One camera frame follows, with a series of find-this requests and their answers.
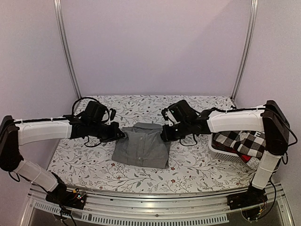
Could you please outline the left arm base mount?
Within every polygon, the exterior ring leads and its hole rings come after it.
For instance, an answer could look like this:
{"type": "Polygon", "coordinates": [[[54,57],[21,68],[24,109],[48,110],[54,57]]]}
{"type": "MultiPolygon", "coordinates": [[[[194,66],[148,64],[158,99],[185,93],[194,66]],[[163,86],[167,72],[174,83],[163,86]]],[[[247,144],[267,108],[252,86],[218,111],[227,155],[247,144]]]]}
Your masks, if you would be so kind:
{"type": "Polygon", "coordinates": [[[64,207],[83,210],[86,204],[87,193],[78,188],[68,191],[66,188],[58,188],[46,195],[46,201],[64,207]]]}

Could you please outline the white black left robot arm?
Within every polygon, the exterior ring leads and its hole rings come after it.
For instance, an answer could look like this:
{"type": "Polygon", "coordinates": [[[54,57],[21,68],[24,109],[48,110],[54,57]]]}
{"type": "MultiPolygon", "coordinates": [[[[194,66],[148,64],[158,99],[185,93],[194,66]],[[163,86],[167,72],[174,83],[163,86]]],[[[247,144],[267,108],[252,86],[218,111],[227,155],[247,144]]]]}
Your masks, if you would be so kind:
{"type": "Polygon", "coordinates": [[[44,140],[86,137],[95,137],[101,143],[107,143],[124,136],[119,129],[119,123],[110,120],[84,119],[72,115],[15,120],[7,115],[0,126],[0,168],[36,183],[59,204],[66,204],[70,200],[70,194],[65,183],[56,174],[25,160],[20,154],[19,147],[44,140]]]}

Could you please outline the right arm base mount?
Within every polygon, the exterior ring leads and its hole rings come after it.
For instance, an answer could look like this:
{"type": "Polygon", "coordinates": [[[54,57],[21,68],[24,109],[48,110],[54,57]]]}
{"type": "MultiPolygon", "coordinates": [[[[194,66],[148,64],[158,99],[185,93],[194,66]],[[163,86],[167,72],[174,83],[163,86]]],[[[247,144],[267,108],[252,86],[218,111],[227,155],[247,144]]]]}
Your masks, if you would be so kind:
{"type": "Polygon", "coordinates": [[[230,207],[230,210],[236,210],[264,203],[267,200],[265,189],[261,190],[250,186],[245,192],[228,195],[227,205],[230,207]]]}

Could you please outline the grey long sleeve shirt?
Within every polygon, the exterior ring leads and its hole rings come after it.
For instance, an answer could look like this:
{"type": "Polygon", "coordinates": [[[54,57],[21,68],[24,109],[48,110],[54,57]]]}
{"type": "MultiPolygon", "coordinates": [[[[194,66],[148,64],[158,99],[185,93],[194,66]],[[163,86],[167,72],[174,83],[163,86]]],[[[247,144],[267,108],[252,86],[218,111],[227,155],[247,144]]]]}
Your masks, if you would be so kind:
{"type": "Polygon", "coordinates": [[[170,143],[162,140],[162,131],[162,125],[154,123],[138,122],[123,127],[125,137],[116,141],[111,159],[131,166],[167,169],[170,143]]]}

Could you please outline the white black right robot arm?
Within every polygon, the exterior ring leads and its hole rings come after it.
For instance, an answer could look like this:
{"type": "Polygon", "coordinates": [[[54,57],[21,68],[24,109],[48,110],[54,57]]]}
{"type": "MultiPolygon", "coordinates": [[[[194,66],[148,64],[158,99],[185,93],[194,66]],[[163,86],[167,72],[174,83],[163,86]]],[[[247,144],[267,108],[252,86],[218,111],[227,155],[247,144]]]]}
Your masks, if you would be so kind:
{"type": "Polygon", "coordinates": [[[289,122],[273,100],[253,108],[213,107],[201,112],[181,100],[163,109],[161,114],[168,122],[161,133],[165,142],[181,141],[188,135],[208,135],[213,158],[241,161],[242,156],[250,156],[248,162],[254,167],[255,175],[250,190],[243,195],[247,205],[254,205],[261,198],[261,192],[290,146],[289,122]]]}

